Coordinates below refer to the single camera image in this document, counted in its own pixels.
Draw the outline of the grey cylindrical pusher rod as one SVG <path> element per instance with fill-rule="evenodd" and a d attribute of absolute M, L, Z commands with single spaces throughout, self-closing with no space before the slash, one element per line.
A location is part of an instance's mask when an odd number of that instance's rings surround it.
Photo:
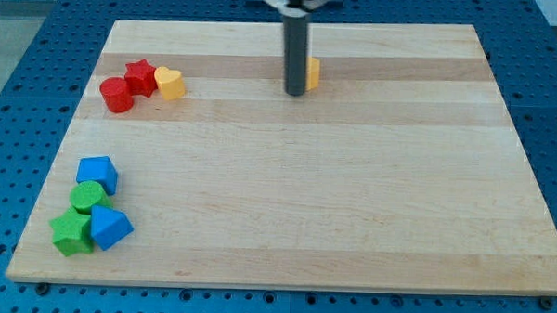
<path fill-rule="evenodd" d="M 309 14 L 283 17 L 285 92 L 293 97 L 306 90 Z"/>

